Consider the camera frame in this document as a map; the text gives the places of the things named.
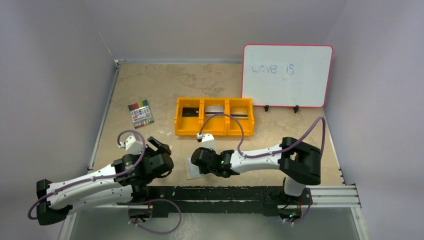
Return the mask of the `beige leather card holder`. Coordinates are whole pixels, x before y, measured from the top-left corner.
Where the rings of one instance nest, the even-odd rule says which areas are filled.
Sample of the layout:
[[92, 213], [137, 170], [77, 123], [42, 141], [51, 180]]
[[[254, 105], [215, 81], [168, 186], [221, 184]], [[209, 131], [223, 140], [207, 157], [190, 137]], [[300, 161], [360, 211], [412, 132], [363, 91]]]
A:
[[200, 173], [199, 167], [191, 163], [191, 159], [187, 159], [186, 176], [188, 180], [206, 177], [207, 174]]

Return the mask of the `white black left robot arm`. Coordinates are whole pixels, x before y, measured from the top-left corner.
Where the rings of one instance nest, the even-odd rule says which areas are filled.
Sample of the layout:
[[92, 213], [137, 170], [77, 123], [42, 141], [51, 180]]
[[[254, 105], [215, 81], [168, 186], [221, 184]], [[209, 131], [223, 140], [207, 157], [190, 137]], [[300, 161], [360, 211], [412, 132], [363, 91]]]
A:
[[38, 223], [52, 225], [68, 215], [101, 205], [146, 203], [150, 199], [147, 185], [154, 179], [167, 177], [174, 167], [169, 145], [152, 136], [147, 141], [148, 144], [143, 144], [138, 137], [129, 135], [118, 144], [125, 155], [113, 163], [72, 180], [38, 181]]

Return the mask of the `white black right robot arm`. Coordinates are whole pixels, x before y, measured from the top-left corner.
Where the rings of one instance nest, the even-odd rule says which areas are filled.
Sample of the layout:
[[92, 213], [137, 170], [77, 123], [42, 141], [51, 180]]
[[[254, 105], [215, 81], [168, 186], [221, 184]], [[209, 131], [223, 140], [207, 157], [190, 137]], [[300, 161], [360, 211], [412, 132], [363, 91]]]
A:
[[205, 137], [191, 155], [190, 163], [200, 174], [229, 178], [250, 171], [279, 170], [286, 174], [280, 196], [288, 204], [298, 200], [306, 186], [321, 184], [322, 150], [296, 138], [284, 137], [280, 144], [243, 153], [217, 153], [214, 141], [212, 136]]

